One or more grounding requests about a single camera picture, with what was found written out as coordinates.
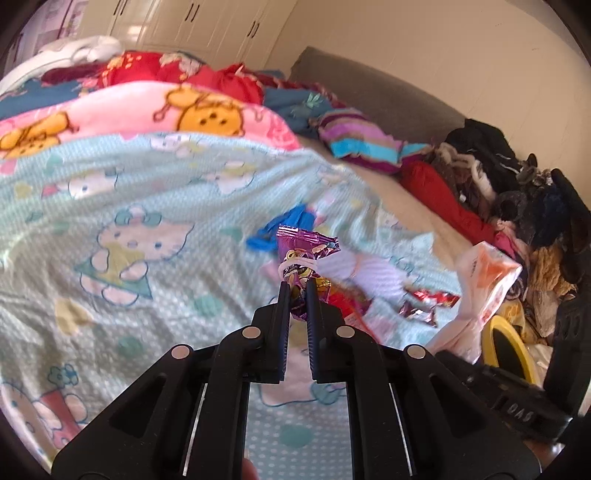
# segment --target beige bedsheet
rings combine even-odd
[[[334,158],[330,151],[319,141],[299,137],[302,146],[311,148],[333,164],[346,164],[364,179],[371,189],[377,193],[384,208],[393,213],[400,223],[409,230],[416,232],[434,232],[435,244],[433,252],[447,267],[454,269],[458,255],[465,252],[472,245],[461,234],[456,232],[439,215],[433,213],[392,177],[377,173],[357,165],[347,164]]]

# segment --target cartoon bear print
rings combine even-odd
[[[120,211],[97,237],[99,249],[74,270],[91,295],[118,306],[130,306],[141,296],[152,299],[148,264],[177,255],[193,230],[192,223],[173,223],[140,206]]]
[[[46,185],[41,197],[45,198],[58,192],[67,192],[70,197],[80,200],[99,193],[112,192],[119,178],[121,169],[107,168],[106,170],[89,170],[69,180]]]
[[[4,159],[26,157],[60,144],[58,134],[78,131],[70,123],[67,113],[58,112],[25,128],[15,128],[0,138]]]
[[[214,181],[222,195],[230,195],[232,192],[250,185],[254,178],[254,168],[243,161],[226,162],[222,171],[208,173],[203,176],[207,181]]]
[[[153,115],[154,122],[161,122],[172,106],[182,111],[177,123],[178,131],[225,137],[244,136],[244,104],[238,100],[195,90],[191,85],[183,84],[167,94],[166,104]]]

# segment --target white wall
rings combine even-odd
[[[499,127],[591,205],[591,67],[543,0],[299,0],[267,68],[289,72],[307,45]]]

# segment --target wardrobe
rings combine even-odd
[[[214,68],[263,69],[297,0],[89,0],[77,37],[126,49],[186,51]]]

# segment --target red candy wrapper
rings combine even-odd
[[[426,324],[437,328],[437,320],[435,319],[435,308],[431,307],[429,310],[421,310],[413,307],[413,305],[406,300],[400,311],[398,312],[402,317],[407,320],[419,320]]]
[[[363,321],[363,315],[371,305],[371,301],[366,299],[363,293],[343,288],[339,285],[332,285],[330,288],[328,303],[338,307],[347,325],[355,327],[362,332],[371,335],[374,340],[379,341],[376,335]]]
[[[412,286],[405,286],[404,289],[417,300],[430,307],[452,308],[460,300],[458,295],[446,291],[430,291],[426,288],[414,288]]]
[[[319,300],[327,301],[329,297],[330,280],[314,271],[314,261],[338,252],[339,240],[318,232],[281,225],[277,229],[277,245],[279,259],[288,264],[282,273],[291,286],[291,312],[295,317],[305,320],[306,282],[309,278],[316,279]]]

